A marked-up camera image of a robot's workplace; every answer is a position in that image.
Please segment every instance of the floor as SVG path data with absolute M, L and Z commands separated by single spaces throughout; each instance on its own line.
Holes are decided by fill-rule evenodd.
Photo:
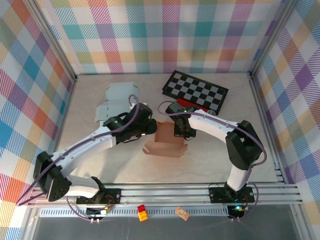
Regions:
M 251 122 L 269 153 L 247 74 L 200 73 L 193 76 L 229 89 L 218 117 Z M 137 83 L 139 100 L 150 106 L 153 117 L 171 122 L 168 116 L 157 112 L 159 103 L 173 100 L 162 94 L 162 87 L 169 77 L 170 74 L 81 75 L 75 85 L 58 149 L 78 142 L 99 127 L 94 120 L 96 107 L 105 101 L 105 91 L 110 83 Z M 225 143 L 217 138 L 198 131 L 195 139 L 186 142 L 187 152 L 181 158 L 145 155 L 142 148 L 147 140 L 153 139 L 153 135 L 146 135 L 138 141 L 121 143 L 97 153 L 72 174 L 96 176 L 103 183 L 222 183 L 228 179 L 232 165 Z M 276 182 L 273 160 L 269 158 L 265 164 L 254 168 L 249 180 Z

